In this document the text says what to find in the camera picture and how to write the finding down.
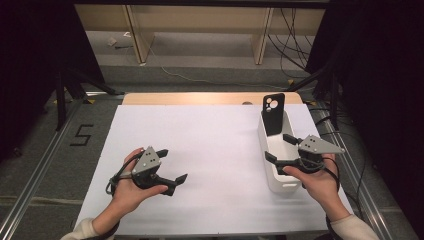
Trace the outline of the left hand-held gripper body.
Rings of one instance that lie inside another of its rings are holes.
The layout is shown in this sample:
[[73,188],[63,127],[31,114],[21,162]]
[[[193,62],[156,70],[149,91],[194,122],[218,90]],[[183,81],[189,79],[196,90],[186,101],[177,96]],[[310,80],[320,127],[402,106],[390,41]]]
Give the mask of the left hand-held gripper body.
[[161,159],[151,146],[141,152],[136,158],[136,164],[131,171],[131,177],[135,185],[141,189],[148,189],[159,185],[157,171],[161,165]]

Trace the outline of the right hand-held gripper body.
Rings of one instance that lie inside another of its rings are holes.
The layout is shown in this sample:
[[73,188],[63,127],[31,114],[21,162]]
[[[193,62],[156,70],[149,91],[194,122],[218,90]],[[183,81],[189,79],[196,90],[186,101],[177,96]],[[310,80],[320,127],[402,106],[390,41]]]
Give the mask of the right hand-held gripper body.
[[297,139],[299,169],[304,173],[315,173],[325,167],[323,154],[341,154],[345,149],[317,136],[308,135]]

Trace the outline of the white plastic box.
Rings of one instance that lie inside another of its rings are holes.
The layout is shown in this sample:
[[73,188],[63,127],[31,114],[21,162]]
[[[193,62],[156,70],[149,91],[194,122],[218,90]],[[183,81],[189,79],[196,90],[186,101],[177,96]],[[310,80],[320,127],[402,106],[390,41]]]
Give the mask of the white plastic box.
[[[292,161],[299,157],[297,147],[283,140],[284,134],[294,135],[290,119],[286,112],[283,112],[282,131],[273,136],[267,136],[262,118],[259,118],[258,137],[261,150],[275,156],[278,160]],[[295,192],[301,183],[298,179],[288,175],[279,175],[274,164],[263,158],[267,182],[270,190],[274,193]]]

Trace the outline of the black phone case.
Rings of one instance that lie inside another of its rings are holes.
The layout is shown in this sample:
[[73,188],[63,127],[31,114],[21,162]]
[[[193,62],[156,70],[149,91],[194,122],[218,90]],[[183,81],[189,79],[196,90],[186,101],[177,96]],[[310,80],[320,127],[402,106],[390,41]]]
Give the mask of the black phone case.
[[270,94],[263,97],[262,120],[267,136],[280,134],[283,127],[285,95]]

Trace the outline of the person's left hand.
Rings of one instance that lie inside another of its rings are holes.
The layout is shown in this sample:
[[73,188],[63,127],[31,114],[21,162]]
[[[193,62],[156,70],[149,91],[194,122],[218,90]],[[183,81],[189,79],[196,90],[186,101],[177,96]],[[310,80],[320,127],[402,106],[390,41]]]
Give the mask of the person's left hand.
[[165,185],[156,185],[140,189],[131,179],[119,180],[111,202],[104,213],[109,218],[120,219],[134,211],[144,200],[159,195],[168,189]]

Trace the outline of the person's right hand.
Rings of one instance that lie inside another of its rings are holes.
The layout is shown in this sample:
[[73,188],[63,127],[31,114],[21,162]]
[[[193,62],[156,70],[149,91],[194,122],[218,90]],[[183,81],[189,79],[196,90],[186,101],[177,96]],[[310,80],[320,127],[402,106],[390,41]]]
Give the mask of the person's right hand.
[[332,205],[338,202],[343,204],[338,194],[338,183],[336,181],[338,169],[335,162],[335,155],[323,154],[322,157],[325,168],[318,172],[306,174],[292,166],[286,166],[283,170],[288,175],[299,179],[310,196],[316,200],[321,207],[323,204]]

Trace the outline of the black metal stand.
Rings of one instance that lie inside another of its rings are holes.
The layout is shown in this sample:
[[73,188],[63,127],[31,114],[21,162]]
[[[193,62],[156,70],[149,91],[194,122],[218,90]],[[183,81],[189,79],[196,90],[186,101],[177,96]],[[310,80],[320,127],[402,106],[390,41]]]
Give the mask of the black metal stand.
[[119,96],[124,95],[124,92],[117,91],[105,83],[91,78],[87,74],[79,71],[75,68],[62,68],[56,76],[56,101],[57,101],[57,127],[56,130],[59,131],[65,125],[67,121],[67,110],[65,103],[65,91],[68,91],[73,99],[77,100],[86,100],[88,95],[87,92],[83,89],[82,83],[88,83],[96,87],[99,90],[102,90],[108,95]]
[[337,75],[334,68],[330,64],[326,64],[310,76],[301,80],[298,83],[290,86],[287,92],[295,92],[301,88],[316,81],[312,95],[316,100],[323,100],[326,96],[330,97],[330,113],[329,119],[335,130],[339,129],[337,123],[337,104],[339,87],[337,82]]

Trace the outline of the dark curtain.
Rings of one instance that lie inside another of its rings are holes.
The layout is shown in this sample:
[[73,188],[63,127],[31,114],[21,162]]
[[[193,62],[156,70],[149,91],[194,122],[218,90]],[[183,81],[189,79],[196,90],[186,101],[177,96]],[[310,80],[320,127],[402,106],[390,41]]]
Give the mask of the dark curtain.
[[332,55],[368,153],[424,240],[424,0],[329,0],[308,71]]
[[0,161],[56,88],[104,81],[73,0],[0,0]]

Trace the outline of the light wooden shelf unit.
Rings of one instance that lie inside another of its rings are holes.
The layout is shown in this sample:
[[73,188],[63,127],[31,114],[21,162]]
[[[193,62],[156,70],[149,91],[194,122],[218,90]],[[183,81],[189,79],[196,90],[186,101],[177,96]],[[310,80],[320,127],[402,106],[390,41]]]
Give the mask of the light wooden shelf unit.
[[267,35],[314,36],[324,15],[321,9],[301,8],[77,4],[75,9],[87,31],[130,32],[140,63],[147,61],[157,33],[181,32],[248,34],[259,65]]

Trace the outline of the aluminium floor rail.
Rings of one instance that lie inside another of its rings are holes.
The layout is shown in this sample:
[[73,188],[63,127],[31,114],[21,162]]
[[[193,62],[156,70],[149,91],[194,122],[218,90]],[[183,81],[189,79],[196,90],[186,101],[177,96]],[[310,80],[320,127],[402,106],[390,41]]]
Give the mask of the aluminium floor rail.
[[345,124],[346,120],[342,120],[338,127],[333,126],[331,119],[339,114],[331,114],[329,106],[319,104],[310,112],[320,136],[345,149],[337,159],[342,170],[342,186],[349,202],[354,204],[354,212],[371,225],[380,240],[394,240],[379,205],[379,200],[388,201],[390,194],[374,172],[361,140],[351,126]]
[[13,204],[11,210],[6,215],[5,220],[0,225],[0,240],[11,240],[20,221],[22,220],[32,197],[38,190],[44,176],[47,173],[48,168],[51,165],[53,157],[56,155],[65,135],[69,130],[69,126],[80,107],[83,105],[82,100],[74,100],[67,112],[67,118],[63,123],[62,127],[57,130],[52,140],[50,141],[47,149],[44,151],[41,159],[39,160],[35,170],[31,174],[28,182],[26,183],[21,194],[17,197],[17,200]]

